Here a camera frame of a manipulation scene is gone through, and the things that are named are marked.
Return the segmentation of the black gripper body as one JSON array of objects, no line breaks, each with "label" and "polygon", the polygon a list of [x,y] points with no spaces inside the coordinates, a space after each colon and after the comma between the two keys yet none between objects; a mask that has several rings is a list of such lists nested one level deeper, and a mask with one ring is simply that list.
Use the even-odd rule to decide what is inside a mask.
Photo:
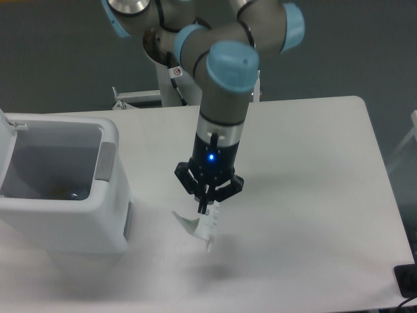
[{"label": "black gripper body", "polygon": [[227,147],[212,147],[210,140],[205,142],[197,134],[195,135],[192,157],[188,162],[188,168],[194,179],[203,185],[206,193],[207,186],[215,189],[224,187],[230,183],[235,175],[234,163],[239,143]]}]

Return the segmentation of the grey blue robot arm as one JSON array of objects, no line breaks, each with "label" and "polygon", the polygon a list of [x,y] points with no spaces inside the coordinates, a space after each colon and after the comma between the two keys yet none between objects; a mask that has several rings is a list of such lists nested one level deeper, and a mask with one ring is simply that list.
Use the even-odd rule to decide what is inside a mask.
[{"label": "grey blue robot arm", "polygon": [[103,1],[120,33],[151,29],[171,34],[160,49],[187,72],[202,91],[194,148],[175,175],[205,214],[214,202],[239,193],[244,181],[234,163],[260,58],[299,45],[305,34],[294,3],[232,1],[236,20],[209,28],[198,22],[193,1]]}]

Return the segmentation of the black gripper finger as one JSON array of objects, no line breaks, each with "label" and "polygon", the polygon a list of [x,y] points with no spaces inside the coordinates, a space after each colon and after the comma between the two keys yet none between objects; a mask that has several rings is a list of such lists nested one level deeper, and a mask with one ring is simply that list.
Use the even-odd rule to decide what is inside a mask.
[{"label": "black gripper finger", "polygon": [[206,213],[208,205],[213,204],[215,201],[220,203],[230,198],[231,196],[238,194],[242,191],[243,186],[244,179],[238,175],[234,175],[228,185],[219,189],[215,189],[213,186],[210,186],[207,192],[207,200],[204,206],[204,213]]},{"label": "black gripper finger", "polygon": [[187,193],[194,195],[197,198],[199,203],[198,212],[204,211],[204,201],[203,201],[203,185],[199,184],[194,177],[191,175],[188,163],[179,162],[174,171],[176,177],[187,191]]}]

